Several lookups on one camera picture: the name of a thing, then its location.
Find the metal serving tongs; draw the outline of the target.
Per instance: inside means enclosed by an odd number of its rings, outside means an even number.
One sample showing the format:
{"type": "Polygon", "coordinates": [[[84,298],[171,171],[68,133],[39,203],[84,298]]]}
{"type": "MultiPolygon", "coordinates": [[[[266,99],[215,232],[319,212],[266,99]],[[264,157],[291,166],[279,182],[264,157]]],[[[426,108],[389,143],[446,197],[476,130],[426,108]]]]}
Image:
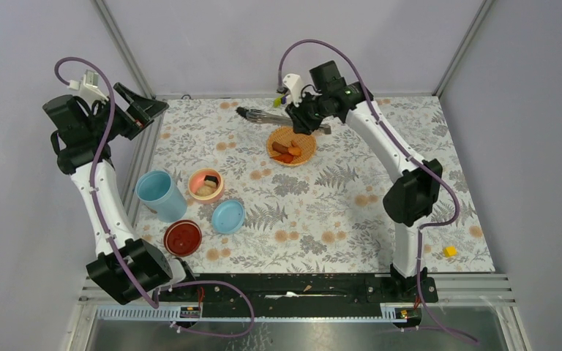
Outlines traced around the metal serving tongs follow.
{"type": "Polygon", "coordinates": [[[323,118],[317,116],[315,113],[296,112],[294,107],[291,108],[291,114],[289,116],[275,115],[263,110],[260,111],[263,114],[261,122],[254,124],[275,124],[286,127],[294,127],[294,123],[298,122],[301,128],[309,127],[312,132],[319,131],[325,135],[330,135],[332,133],[331,126],[323,123],[323,118]]]}

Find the dark sea cucumber piece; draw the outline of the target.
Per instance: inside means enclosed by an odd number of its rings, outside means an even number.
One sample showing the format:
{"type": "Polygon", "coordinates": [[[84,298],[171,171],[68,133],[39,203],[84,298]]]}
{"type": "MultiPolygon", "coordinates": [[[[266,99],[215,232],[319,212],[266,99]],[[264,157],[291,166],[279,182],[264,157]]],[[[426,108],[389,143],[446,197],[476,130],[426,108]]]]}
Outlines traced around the dark sea cucumber piece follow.
{"type": "Polygon", "coordinates": [[[242,118],[251,121],[252,123],[260,123],[263,116],[260,110],[245,107],[237,107],[236,113],[242,118]]]}

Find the beige steamed bun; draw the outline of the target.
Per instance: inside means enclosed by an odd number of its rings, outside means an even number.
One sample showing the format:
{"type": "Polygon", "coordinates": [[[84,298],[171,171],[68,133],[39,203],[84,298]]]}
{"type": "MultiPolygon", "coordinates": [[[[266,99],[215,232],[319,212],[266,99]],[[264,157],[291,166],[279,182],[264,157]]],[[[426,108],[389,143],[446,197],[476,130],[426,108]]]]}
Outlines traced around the beige steamed bun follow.
{"type": "Polygon", "coordinates": [[[212,189],[210,187],[203,185],[197,189],[195,195],[198,197],[209,197],[212,196],[216,191],[217,189],[212,189]]]}

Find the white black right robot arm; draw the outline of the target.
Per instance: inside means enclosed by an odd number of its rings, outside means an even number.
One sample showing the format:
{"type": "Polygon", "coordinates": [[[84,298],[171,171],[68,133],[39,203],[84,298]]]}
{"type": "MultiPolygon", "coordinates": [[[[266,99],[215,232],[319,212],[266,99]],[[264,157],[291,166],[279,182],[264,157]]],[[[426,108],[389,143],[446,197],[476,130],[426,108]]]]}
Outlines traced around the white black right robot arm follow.
{"type": "Polygon", "coordinates": [[[415,277],[422,269],[417,229],[438,199],[442,165],[416,153],[386,120],[373,95],[360,82],[346,83],[334,61],[311,69],[310,74],[313,94],[304,91],[299,75],[280,78],[290,95],[285,112],[291,117],[293,131],[309,135],[325,118],[338,118],[362,138],[384,166],[392,186],[383,198],[383,207],[395,223],[392,270],[398,275],[391,280],[390,290],[397,300],[409,301],[420,288],[415,277]]]}

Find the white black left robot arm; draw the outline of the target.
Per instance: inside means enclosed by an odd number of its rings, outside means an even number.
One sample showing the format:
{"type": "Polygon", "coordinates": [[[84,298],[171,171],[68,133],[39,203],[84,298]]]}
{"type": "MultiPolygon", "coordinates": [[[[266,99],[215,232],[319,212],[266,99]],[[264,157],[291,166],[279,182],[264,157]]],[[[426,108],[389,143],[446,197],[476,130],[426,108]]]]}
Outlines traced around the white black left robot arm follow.
{"type": "Polygon", "coordinates": [[[179,300],[193,298],[196,278],[135,234],[116,184],[110,147],[102,142],[104,136],[134,139],[168,104],[116,83],[115,91],[129,105],[122,110],[95,84],[71,80],[67,86],[75,93],[56,97],[42,109],[57,128],[50,136],[57,165],[76,185],[93,228],[96,258],[86,266],[89,278],[121,305],[166,284],[179,300]]]}

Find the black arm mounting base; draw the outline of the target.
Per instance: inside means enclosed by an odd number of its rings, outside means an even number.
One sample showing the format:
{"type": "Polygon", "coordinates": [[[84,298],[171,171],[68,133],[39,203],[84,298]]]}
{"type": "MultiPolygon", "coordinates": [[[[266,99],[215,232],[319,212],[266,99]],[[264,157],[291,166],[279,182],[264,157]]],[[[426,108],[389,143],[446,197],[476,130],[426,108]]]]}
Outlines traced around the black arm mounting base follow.
{"type": "Polygon", "coordinates": [[[165,288],[167,303],[193,303],[208,318],[379,318],[385,307],[417,309],[439,300],[426,271],[397,273],[201,273],[165,288]]]}

